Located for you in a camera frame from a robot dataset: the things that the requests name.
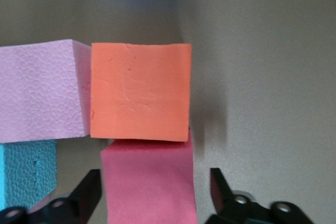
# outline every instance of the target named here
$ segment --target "silver screw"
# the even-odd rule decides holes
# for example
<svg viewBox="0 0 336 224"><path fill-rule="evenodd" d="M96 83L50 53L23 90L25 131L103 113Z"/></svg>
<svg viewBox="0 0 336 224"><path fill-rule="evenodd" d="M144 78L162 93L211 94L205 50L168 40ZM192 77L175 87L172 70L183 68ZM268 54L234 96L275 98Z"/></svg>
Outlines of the silver screw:
<svg viewBox="0 0 336 224"><path fill-rule="evenodd" d="M278 203L277 208L279 208L283 212L290 212L290 207L284 203Z"/></svg>
<svg viewBox="0 0 336 224"><path fill-rule="evenodd" d="M12 210L12 211L6 213L5 217L10 218L10 217L16 216L18 213L20 213L19 210Z"/></svg>
<svg viewBox="0 0 336 224"><path fill-rule="evenodd" d="M236 196L235 197L235 201L237 201L239 204L246 204L246 198L244 198L243 196Z"/></svg>
<svg viewBox="0 0 336 224"><path fill-rule="evenodd" d="M59 207L59 206L61 206L63 204L64 204L64 201L63 200L59 200L59 201L54 202L53 205L52 205L52 207L56 208L56 207Z"/></svg>

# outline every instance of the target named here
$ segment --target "purple cube side face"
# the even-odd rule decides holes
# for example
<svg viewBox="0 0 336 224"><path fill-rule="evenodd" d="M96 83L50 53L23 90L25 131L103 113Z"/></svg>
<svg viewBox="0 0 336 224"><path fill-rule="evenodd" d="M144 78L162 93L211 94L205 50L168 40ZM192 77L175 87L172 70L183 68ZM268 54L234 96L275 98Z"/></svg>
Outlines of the purple cube side face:
<svg viewBox="0 0 336 224"><path fill-rule="evenodd" d="M88 135L90 60L70 39L0 47L0 143Z"/></svg>

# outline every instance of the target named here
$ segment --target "orange cube face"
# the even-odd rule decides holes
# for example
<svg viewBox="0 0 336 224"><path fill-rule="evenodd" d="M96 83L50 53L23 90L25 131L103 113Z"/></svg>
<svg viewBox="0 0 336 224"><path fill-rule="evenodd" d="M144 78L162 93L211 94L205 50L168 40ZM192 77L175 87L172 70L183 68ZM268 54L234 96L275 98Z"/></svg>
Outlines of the orange cube face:
<svg viewBox="0 0 336 224"><path fill-rule="evenodd" d="M91 137L186 142L191 45L93 43Z"/></svg>

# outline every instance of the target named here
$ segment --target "blue textured foam block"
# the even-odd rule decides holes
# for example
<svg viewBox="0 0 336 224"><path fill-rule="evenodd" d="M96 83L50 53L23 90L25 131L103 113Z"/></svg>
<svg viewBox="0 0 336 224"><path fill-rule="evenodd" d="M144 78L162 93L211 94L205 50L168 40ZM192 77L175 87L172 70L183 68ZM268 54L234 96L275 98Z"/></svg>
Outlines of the blue textured foam block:
<svg viewBox="0 0 336 224"><path fill-rule="evenodd" d="M56 173L55 140L0 144L0 210L31 208L55 189Z"/></svg>

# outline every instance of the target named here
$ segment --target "gray table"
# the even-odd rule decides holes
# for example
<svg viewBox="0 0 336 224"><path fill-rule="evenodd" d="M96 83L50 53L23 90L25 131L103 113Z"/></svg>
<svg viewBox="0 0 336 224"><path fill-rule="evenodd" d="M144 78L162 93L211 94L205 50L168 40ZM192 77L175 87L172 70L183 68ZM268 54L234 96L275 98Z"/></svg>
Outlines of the gray table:
<svg viewBox="0 0 336 224"><path fill-rule="evenodd" d="M0 45L193 45L191 127L199 222L209 168L263 205L316 223L336 213L336 0L0 0ZM58 141L58 187L99 168L108 141ZM105 223L104 198L91 223Z"/></svg>

